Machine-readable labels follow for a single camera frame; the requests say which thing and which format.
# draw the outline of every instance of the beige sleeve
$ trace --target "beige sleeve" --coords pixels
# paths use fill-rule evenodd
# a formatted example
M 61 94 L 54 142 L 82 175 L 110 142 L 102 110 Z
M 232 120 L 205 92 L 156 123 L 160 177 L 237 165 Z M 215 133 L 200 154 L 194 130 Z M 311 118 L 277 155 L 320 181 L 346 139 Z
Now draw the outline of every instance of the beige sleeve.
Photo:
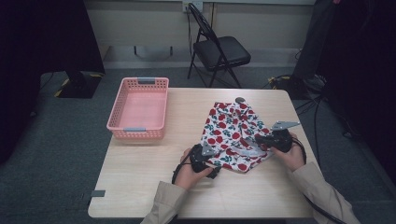
M 154 205 L 141 223 L 168 223 L 177 214 L 188 192 L 176 185 L 160 182 L 154 197 Z
M 297 188 L 321 209 L 345 223 L 359 223 L 353 214 L 352 205 L 326 182 L 319 168 L 313 162 L 291 173 L 291 179 Z M 314 219 L 318 223 L 332 223 L 315 210 Z

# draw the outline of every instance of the plastic basket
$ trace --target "plastic basket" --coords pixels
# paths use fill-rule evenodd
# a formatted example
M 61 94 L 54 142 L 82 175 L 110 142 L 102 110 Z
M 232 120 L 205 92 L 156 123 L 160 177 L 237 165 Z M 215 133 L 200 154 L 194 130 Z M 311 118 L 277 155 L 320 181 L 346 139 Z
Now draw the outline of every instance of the plastic basket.
M 118 139 L 161 139 L 164 135 L 169 79 L 126 77 L 108 119 Z

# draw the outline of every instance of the chair backrest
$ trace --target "chair backrest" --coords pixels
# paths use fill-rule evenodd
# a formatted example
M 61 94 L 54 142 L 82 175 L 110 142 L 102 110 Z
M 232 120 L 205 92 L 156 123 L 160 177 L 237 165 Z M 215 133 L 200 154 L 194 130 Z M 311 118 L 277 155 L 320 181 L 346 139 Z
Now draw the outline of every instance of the chair backrest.
M 193 3 L 189 3 L 189 9 L 192 16 L 194 16 L 195 20 L 197 21 L 200 27 L 201 34 L 204 37 L 206 37 L 206 39 L 210 39 L 214 41 L 216 45 L 218 45 L 219 44 L 218 37 L 216 36 L 215 32 L 212 30 L 212 27 L 210 26 L 209 22 L 207 22 L 204 15 L 198 10 L 198 8 Z

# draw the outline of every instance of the cherry print fabric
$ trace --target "cherry print fabric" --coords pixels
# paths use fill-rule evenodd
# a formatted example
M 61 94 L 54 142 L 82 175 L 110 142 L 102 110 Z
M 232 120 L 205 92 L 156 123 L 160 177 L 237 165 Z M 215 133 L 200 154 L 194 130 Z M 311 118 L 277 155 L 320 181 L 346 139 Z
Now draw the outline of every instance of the cherry print fabric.
M 254 136 L 267 135 L 269 130 L 253 109 L 243 103 L 215 103 L 206 120 L 201 145 L 215 150 L 208 163 L 247 172 L 273 153 L 261 149 Z

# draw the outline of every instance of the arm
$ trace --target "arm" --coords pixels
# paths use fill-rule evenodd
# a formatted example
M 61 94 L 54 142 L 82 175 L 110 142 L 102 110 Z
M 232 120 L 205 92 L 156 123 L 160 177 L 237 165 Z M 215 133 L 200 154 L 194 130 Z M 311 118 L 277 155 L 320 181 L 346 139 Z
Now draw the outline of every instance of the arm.
M 189 152 L 190 149 L 184 151 L 183 156 L 180 158 L 180 162 L 184 161 Z M 154 197 L 154 205 L 141 223 L 169 223 L 174 216 L 177 215 L 189 190 L 192 189 L 200 179 L 209 175 L 212 170 L 213 168 L 206 168 L 200 173 L 195 173 L 192 170 L 190 159 L 187 158 L 177 174 L 175 185 L 162 181 L 160 182 Z
M 297 138 L 294 133 L 290 134 L 293 138 Z M 291 179 L 312 203 L 345 223 L 359 223 L 350 203 L 326 182 L 318 167 L 313 162 L 304 164 L 303 152 L 297 144 L 293 143 L 288 153 L 283 153 L 274 147 L 272 150 L 292 171 Z M 314 211 L 314 219 L 318 223 L 331 223 L 317 211 Z

